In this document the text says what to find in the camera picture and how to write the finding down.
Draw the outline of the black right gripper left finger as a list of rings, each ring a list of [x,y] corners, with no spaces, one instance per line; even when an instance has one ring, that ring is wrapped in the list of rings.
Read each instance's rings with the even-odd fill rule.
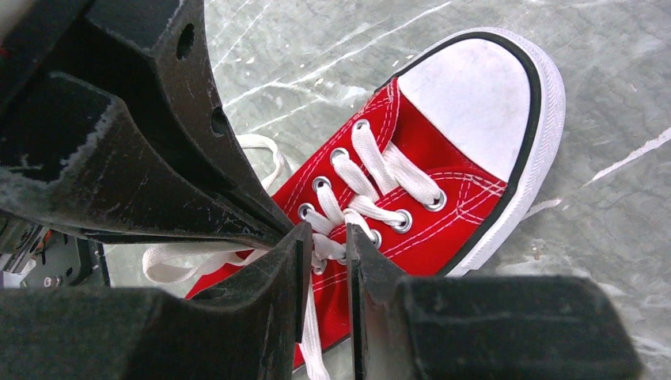
[[[1,293],[4,379],[288,379],[301,338],[312,231],[191,300],[158,288]]]

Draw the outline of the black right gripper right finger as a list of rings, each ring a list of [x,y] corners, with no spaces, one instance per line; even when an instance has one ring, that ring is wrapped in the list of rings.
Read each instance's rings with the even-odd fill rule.
[[[411,276],[347,228],[357,379],[637,379],[607,295],[570,276]]]

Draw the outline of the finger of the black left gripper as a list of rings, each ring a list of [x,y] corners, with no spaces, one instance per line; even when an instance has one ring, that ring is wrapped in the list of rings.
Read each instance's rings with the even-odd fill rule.
[[[157,153],[146,234],[285,234],[222,109],[201,1],[95,1],[85,15],[121,98]]]

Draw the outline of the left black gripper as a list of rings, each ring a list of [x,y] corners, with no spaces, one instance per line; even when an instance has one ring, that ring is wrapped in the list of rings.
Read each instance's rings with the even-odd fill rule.
[[[104,243],[276,245],[286,219],[231,133],[154,145],[157,3],[37,1],[1,44],[1,208]]]

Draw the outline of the red canvas sneaker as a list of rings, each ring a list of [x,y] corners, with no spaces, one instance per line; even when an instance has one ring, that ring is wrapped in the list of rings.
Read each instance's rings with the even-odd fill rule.
[[[393,143],[436,181],[445,206],[429,211],[402,188],[379,199],[407,208],[398,234],[369,220],[384,256],[412,276],[462,276],[481,268],[510,236],[540,191],[559,149],[566,114],[559,68],[535,43],[500,28],[448,36],[393,74],[272,196],[293,222],[316,201],[316,176],[333,177],[330,153],[366,119],[380,144]],[[312,274],[294,367],[325,378],[322,355],[350,332],[347,269],[330,262]]]

